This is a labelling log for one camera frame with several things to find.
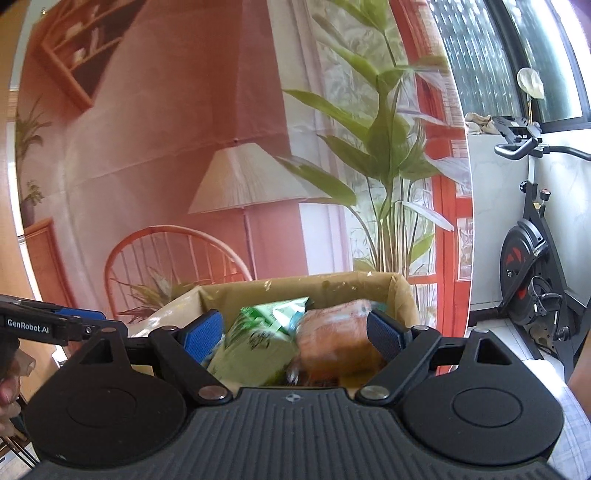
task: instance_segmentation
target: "lamp pole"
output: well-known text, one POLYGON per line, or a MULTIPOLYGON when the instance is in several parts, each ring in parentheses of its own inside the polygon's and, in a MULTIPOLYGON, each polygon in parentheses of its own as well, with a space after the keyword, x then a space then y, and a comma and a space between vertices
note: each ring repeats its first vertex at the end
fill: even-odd
POLYGON ((248 258, 251 263, 250 267, 251 267, 252 279, 257 280, 258 276, 256 274, 255 254, 254 254, 254 250, 252 248, 251 223, 248 218, 248 212, 246 211, 245 207, 242 207, 242 219, 244 220, 244 231, 246 232, 246 249, 248 250, 248 258))

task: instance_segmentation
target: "wooden shelf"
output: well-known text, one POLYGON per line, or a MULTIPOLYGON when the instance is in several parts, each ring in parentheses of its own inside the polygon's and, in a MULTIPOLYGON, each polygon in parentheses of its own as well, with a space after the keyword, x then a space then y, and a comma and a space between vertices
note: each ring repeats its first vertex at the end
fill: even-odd
POLYGON ((92 61, 92 59, 95 59, 95 58, 103 55, 106 50, 114 50, 114 48, 117 46, 117 44, 120 41, 121 41, 121 37, 111 40, 110 42, 104 44, 101 48, 97 49, 96 52, 94 52, 91 55, 88 55, 86 58, 84 58, 84 60, 82 60, 82 61, 78 62, 76 65, 74 65, 70 69, 70 71, 72 73, 75 73, 76 70, 79 70, 85 63, 88 63, 88 62, 92 61))
POLYGON ((124 15, 125 17, 128 17, 129 24, 131 25, 131 22, 133 22, 135 15, 142 7, 142 3, 143 2, 140 2, 139 0, 131 0, 126 4, 117 5, 111 8, 110 10, 107 10, 106 12, 95 17, 90 23, 82 27, 82 30, 80 30, 78 33, 75 33, 70 38, 63 40, 61 43, 55 46, 53 50, 55 52, 59 52, 60 50, 64 49, 64 47, 71 45, 72 43, 76 43, 77 41, 83 40, 85 36, 90 35, 90 33, 95 27, 108 26, 109 19, 113 20, 113 18, 118 15, 124 15))
POLYGON ((145 2, 87 0, 74 7, 72 0, 62 0, 56 5, 59 13, 57 17, 52 16, 53 24, 47 29, 37 54, 46 70, 82 111, 92 107, 92 99, 111 56, 145 2), (96 9, 96 16, 91 18, 96 9), (80 31, 66 39, 66 31, 79 22, 83 24, 80 31), (90 53, 92 32, 97 28, 99 44, 90 53), (74 64, 74 54, 79 50, 86 56, 74 64))

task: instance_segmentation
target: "floor lamp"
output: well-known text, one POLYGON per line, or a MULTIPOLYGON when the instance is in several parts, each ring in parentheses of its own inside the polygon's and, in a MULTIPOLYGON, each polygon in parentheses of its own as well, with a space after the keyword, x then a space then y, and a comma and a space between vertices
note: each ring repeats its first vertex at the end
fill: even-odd
POLYGON ((248 207, 318 197, 326 194, 291 174, 259 145, 247 143, 215 152, 188 213, 240 208, 252 278, 257 279, 248 207))

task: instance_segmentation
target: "wooden cabinet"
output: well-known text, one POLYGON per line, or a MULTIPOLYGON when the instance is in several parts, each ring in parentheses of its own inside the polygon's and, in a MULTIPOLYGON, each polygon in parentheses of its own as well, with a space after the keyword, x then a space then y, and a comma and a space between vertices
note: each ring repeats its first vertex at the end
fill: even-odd
POLYGON ((25 240, 43 301, 76 308, 57 248, 53 220, 48 218, 25 228, 25 240))
POLYGON ((111 55, 146 0, 62 0, 37 56, 64 93, 82 110, 93 97, 111 55))

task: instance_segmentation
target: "green snack bag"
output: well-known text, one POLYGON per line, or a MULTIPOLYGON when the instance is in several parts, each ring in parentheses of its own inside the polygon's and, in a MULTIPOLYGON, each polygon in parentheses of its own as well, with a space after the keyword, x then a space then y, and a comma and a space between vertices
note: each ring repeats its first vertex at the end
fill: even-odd
POLYGON ((277 384, 298 354, 295 334, 307 300, 242 308, 207 370, 218 380, 246 387, 277 384))

